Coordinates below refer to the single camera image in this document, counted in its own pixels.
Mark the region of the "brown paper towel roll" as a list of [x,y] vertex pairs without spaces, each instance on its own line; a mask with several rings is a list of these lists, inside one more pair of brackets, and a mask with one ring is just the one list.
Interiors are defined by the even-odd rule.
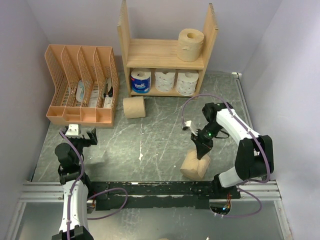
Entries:
[[199,160],[196,149],[190,149],[187,151],[187,155],[180,167],[180,172],[191,180],[201,181],[206,174],[210,161],[208,154]]
[[144,118],[146,116],[143,96],[127,97],[123,101],[123,112],[127,119]]
[[204,38],[197,29],[183,29],[178,36],[177,57],[184,62],[195,62],[200,57]]

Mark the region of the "white red-dotted paper roll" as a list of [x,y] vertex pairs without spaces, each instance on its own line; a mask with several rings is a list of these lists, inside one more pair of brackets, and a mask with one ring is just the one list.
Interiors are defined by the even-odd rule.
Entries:
[[191,96],[196,91],[199,79],[197,70],[180,69],[177,72],[177,82],[175,90],[182,96]]
[[176,70],[157,68],[154,72],[155,88],[163,93],[170,92],[174,88]]

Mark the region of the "blue Tempo roll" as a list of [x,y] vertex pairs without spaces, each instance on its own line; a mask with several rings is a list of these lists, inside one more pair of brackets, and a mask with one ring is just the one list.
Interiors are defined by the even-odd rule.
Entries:
[[131,87],[135,93],[146,94],[151,88],[151,70],[134,68],[130,74]]

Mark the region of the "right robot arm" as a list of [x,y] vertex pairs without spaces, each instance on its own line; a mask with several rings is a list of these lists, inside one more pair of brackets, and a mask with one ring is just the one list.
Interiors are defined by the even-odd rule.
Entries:
[[229,194],[230,188],[254,178],[270,179],[274,171],[273,141],[268,135],[252,130],[229,103],[207,103],[202,108],[207,120],[203,129],[191,134],[200,160],[213,148],[213,139],[223,129],[237,144],[234,166],[214,178],[212,193],[218,199]]

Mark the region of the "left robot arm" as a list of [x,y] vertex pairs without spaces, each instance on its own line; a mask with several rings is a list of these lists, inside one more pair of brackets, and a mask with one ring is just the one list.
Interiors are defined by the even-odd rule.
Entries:
[[87,218],[87,199],[94,192],[85,173],[83,149],[97,145],[96,129],[82,134],[79,124],[69,124],[59,131],[65,142],[54,150],[59,161],[59,182],[63,190],[63,212],[58,233],[53,240],[92,240]]

